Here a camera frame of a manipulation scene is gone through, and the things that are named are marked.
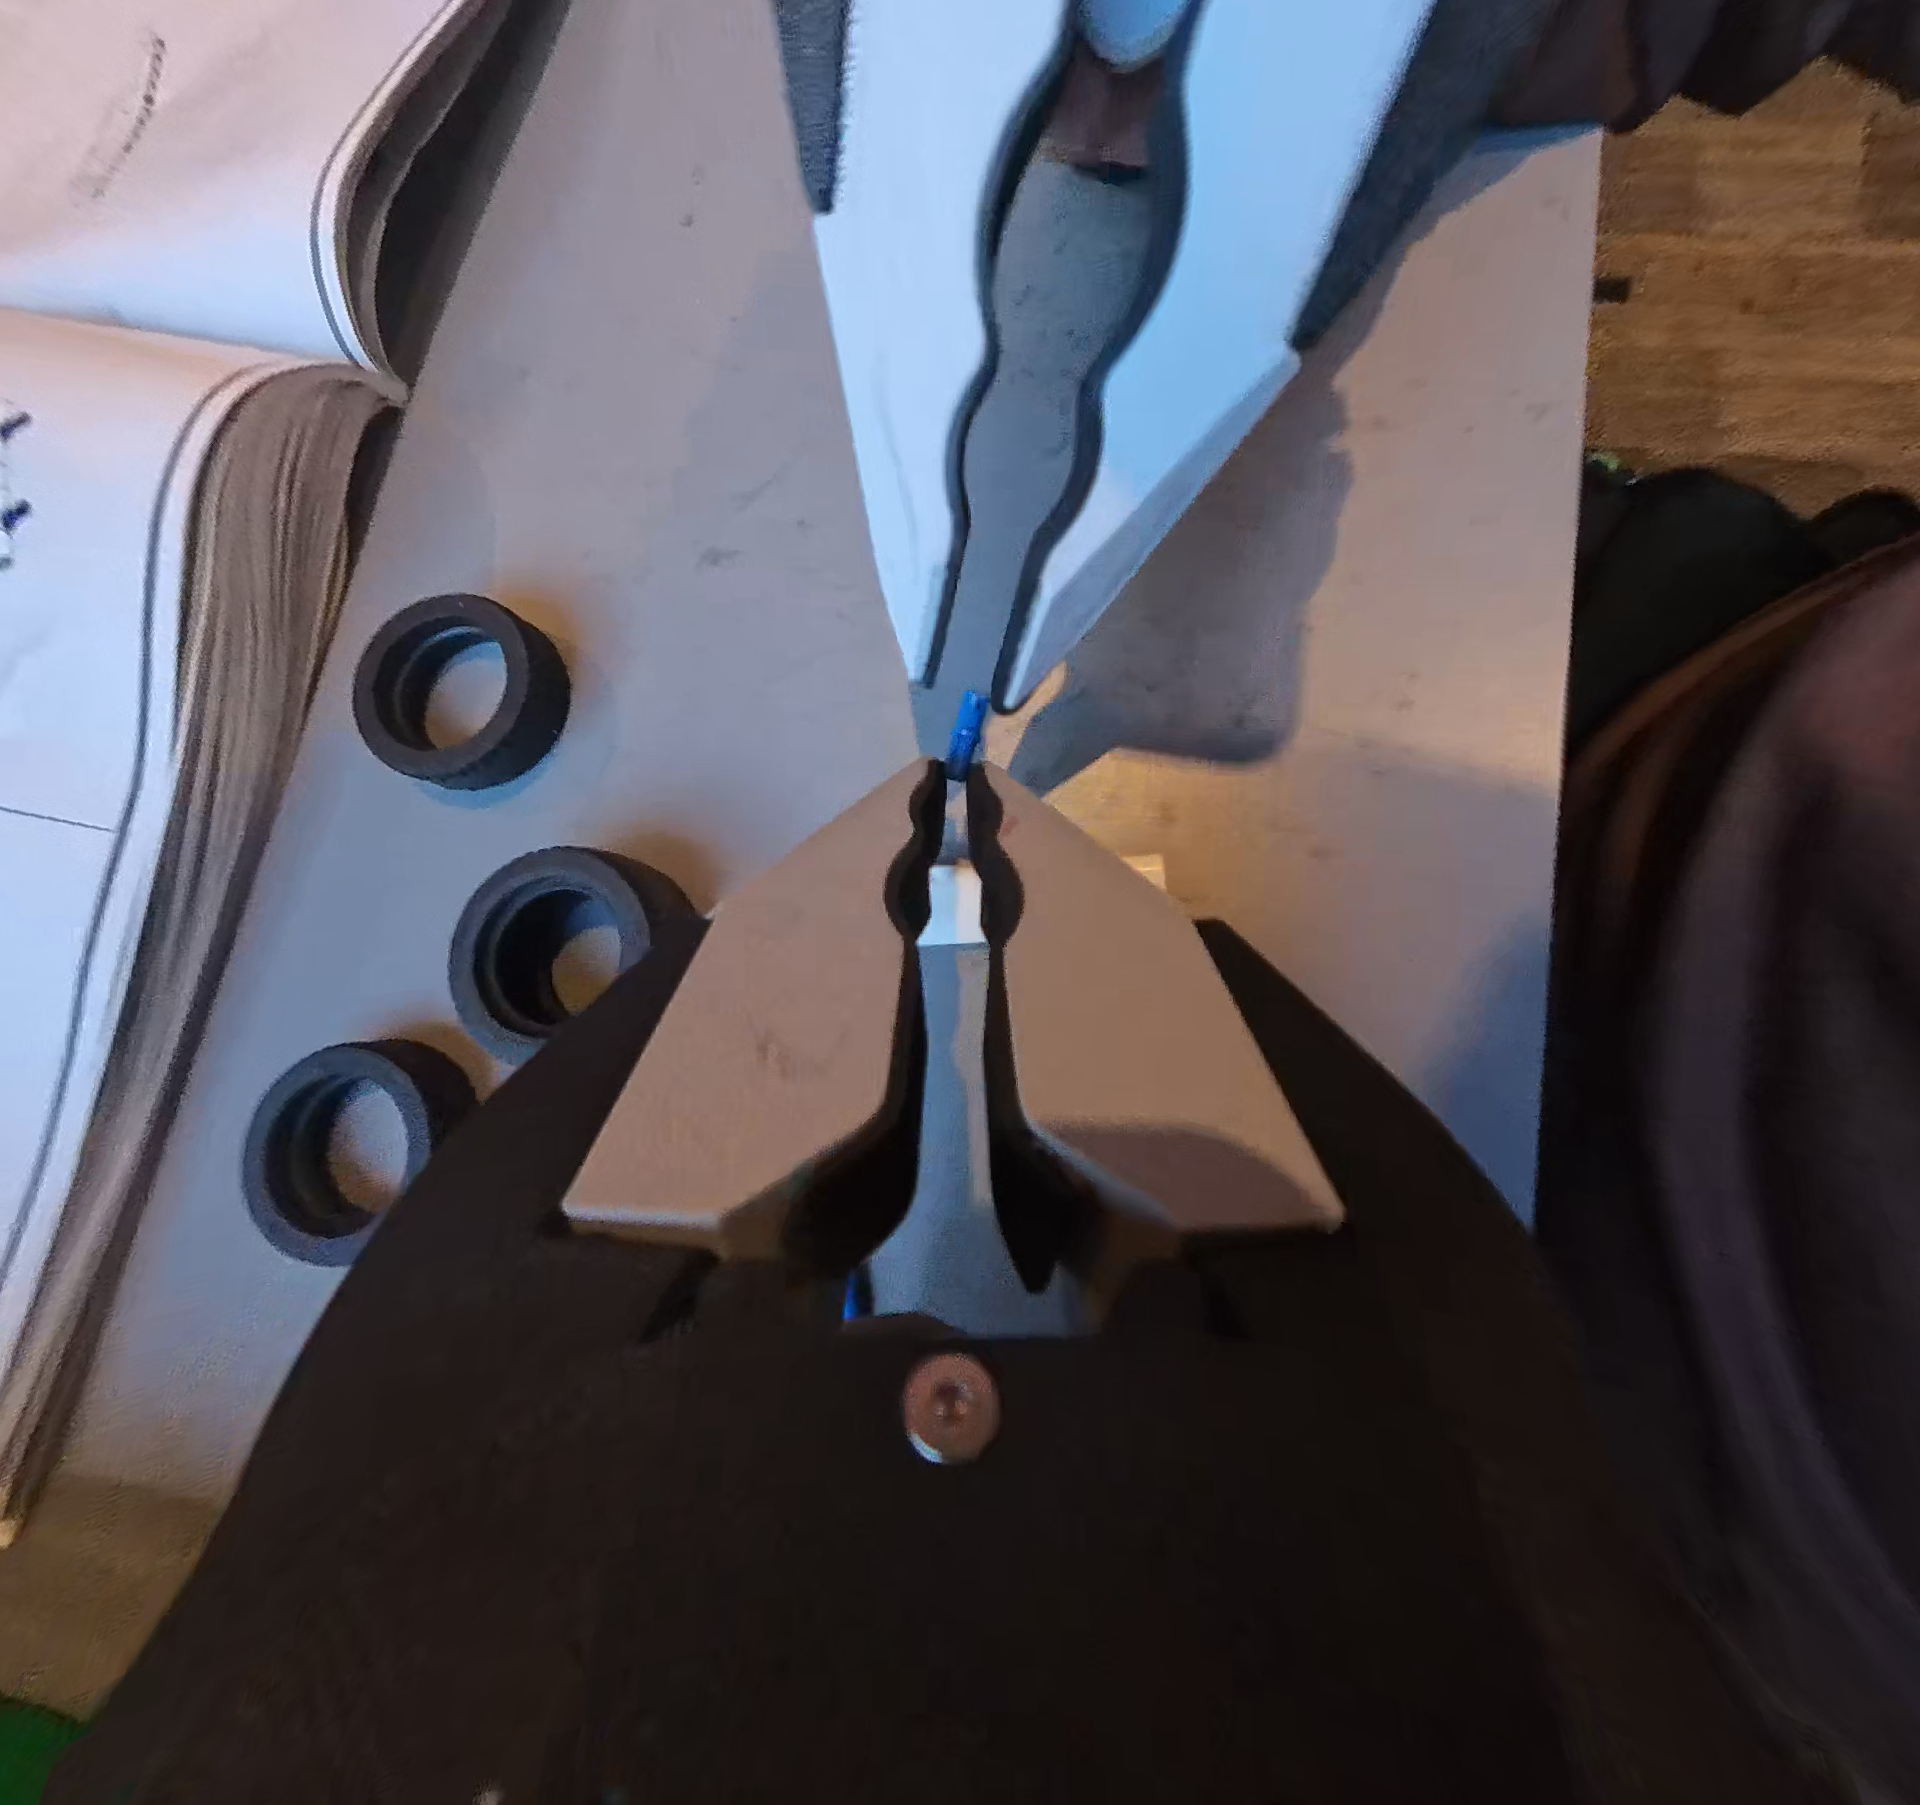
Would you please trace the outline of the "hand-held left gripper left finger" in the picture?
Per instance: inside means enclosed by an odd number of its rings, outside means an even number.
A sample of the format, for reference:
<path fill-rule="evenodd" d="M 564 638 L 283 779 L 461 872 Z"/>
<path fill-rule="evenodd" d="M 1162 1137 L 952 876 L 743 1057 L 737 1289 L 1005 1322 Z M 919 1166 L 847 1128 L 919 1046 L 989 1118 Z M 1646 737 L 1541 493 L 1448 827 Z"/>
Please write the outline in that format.
<path fill-rule="evenodd" d="M 918 761 L 720 903 L 564 1193 L 582 1234 L 849 1273 L 918 1176 L 918 942 L 946 775 Z"/>

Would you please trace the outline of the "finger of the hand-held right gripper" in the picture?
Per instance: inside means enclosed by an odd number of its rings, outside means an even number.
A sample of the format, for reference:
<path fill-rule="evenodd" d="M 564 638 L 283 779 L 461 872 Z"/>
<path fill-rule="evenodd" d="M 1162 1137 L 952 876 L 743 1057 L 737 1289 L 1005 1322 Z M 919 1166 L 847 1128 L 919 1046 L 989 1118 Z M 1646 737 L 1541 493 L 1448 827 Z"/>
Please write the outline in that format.
<path fill-rule="evenodd" d="M 1139 284 L 1076 394 L 996 665 L 1016 710 L 1300 368 L 1294 334 L 1435 0 L 1192 0 L 1150 121 Z"/>
<path fill-rule="evenodd" d="M 970 534 L 963 442 L 998 345 L 992 235 L 1062 68 L 1069 4 L 847 0 L 813 243 L 873 567 L 914 687 L 938 672 Z"/>

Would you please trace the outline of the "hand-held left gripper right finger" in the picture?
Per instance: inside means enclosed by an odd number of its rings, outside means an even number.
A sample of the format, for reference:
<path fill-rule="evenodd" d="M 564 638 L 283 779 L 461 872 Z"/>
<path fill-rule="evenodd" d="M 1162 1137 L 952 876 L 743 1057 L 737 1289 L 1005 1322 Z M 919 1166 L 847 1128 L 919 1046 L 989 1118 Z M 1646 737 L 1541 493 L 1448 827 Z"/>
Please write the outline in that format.
<path fill-rule="evenodd" d="M 1139 1265 L 1342 1228 L 1330 1185 L 1196 920 L 979 762 L 992 1211 L 1025 1289 L 1111 1308 Z"/>

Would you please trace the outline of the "white toy beam brick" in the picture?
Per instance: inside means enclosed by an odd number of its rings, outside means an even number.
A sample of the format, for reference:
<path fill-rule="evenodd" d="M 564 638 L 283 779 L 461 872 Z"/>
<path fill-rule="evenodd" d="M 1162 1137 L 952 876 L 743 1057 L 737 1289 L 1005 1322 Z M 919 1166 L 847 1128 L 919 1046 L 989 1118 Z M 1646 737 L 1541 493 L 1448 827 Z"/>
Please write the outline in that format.
<path fill-rule="evenodd" d="M 1007 951 L 1038 956 L 1082 951 L 1095 940 L 1148 938 L 1192 912 L 1165 888 L 1165 860 L 1122 858 L 1099 841 L 1066 855 L 1016 857 L 1022 919 Z M 985 886 L 973 863 L 939 863 L 929 873 L 929 920 L 919 943 L 985 945 Z"/>

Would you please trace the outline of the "grey desk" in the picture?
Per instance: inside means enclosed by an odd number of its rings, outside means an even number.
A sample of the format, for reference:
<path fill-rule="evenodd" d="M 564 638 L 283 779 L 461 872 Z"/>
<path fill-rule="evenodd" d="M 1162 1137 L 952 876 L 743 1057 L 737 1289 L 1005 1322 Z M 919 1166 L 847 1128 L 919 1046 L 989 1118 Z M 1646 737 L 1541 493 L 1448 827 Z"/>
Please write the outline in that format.
<path fill-rule="evenodd" d="M 82 1718 L 229 1498 L 339 1275 L 238 1155 L 320 1046 L 459 1030 L 447 947 L 553 841 L 709 908 L 919 749 L 766 0 L 569 0 L 396 430 L 297 767 L 65 1459 L 3 1548 L 3 1690 Z M 1544 1042 L 1599 144 L 1488 138 L 992 758 L 1230 920 L 1523 1217 Z M 373 758 L 395 613 L 561 650 L 513 784 Z"/>

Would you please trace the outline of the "narrow black rubber tyre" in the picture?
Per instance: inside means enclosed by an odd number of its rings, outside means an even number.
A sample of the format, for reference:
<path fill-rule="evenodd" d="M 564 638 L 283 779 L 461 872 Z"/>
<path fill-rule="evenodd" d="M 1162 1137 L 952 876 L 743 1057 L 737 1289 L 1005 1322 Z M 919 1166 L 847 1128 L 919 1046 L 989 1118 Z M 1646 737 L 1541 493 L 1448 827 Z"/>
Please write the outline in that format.
<path fill-rule="evenodd" d="M 385 1098 L 396 1118 L 396 1193 L 478 1107 L 467 1072 L 413 1039 L 325 1046 L 287 1067 L 252 1113 L 242 1193 L 259 1234 L 290 1263 L 344 1268 L 386 1214 L 349 1195 L 330 1162 L 332 1132 L 356 1093 Z"/>

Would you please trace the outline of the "person's brown shirt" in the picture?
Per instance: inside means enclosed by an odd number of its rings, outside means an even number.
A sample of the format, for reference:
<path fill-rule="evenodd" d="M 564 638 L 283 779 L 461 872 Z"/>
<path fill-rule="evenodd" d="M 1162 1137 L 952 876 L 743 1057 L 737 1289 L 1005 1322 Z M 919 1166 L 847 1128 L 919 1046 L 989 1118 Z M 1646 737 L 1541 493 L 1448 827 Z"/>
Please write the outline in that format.
<path fill-rule="evenodd" d="M 1741 1682 L 1916 1800 L 1916 536 L 1572 745 L 1534 1234 Z"/>

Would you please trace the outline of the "open white instruction booklet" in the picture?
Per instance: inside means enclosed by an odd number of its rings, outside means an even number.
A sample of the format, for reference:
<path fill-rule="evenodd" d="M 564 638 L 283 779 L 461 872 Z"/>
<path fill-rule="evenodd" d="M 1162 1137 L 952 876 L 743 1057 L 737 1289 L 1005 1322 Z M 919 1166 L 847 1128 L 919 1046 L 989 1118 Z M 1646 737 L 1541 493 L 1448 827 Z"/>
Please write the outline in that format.
<path fill-rule="evenodd" d="M 2 0 L 2 1493 L 82 1388 L 541 0 Z"/>

